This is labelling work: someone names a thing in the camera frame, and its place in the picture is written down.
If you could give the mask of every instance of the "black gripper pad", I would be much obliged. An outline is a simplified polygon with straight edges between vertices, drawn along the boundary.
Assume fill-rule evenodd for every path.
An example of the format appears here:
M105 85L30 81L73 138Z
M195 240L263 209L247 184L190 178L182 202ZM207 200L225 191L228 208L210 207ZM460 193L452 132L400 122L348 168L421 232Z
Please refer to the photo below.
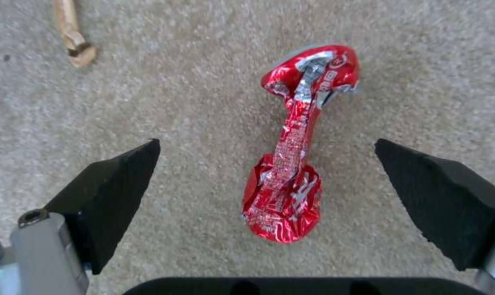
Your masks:
M66 217L77 254L94 275L111 259L131 223L159 155L159 141L153 139L92 163L45 206Z
M388 140L375 153L424 237L458 270L482 267L495 241L495 186L459 162Z

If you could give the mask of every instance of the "carpet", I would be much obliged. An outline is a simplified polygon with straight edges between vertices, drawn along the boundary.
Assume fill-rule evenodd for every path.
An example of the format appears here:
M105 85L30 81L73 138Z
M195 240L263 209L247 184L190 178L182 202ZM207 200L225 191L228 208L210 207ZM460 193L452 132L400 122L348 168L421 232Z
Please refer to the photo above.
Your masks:
M0 239L90 162L162 152L141 207L90 294L166 276L422 276L470 284L413 225L373 153L388 138L495 184L495 0L79 0L98 49L74 69L51 1L0 0ZM332 99L310 163L322 219L303 241L240 218L282 102L259 86L288 52L344 43L360 92Z

